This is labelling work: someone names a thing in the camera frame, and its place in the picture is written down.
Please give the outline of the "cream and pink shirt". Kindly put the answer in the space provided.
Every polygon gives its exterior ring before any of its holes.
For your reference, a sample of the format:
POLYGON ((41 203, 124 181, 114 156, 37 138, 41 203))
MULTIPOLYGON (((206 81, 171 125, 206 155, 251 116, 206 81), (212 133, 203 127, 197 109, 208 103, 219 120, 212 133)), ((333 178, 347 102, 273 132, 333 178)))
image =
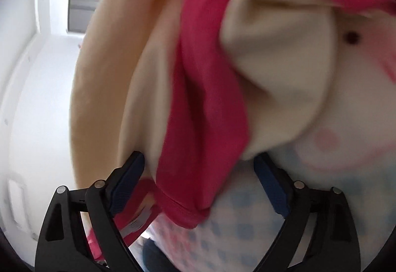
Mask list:
POLYGON ((395 228, 395 0, 101 0, 71 96, 76 184, 145 158, 115 215, 180 271, 252 271, 284 219, 253 160, 346 196, 361 271, 395 228))

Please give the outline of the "person's dark jeans leg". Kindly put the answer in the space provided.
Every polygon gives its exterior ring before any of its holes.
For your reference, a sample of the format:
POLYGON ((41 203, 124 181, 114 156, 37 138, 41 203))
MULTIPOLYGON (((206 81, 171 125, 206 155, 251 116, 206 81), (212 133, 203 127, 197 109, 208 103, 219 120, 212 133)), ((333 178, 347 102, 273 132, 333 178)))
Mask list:
POLYGON ((155 241, 147 239, 144 241, 142 258, 145 271, 148 272, 179 272, 167 256, 160 250, 155 241))

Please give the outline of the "grey door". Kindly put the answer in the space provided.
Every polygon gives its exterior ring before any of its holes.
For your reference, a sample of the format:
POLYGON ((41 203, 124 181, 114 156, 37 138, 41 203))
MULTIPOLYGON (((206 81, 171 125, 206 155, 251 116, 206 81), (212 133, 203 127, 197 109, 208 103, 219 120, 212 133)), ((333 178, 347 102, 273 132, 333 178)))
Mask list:
POLYGON ((85 33, 100 0, 68 0, 67 31, 85 33))

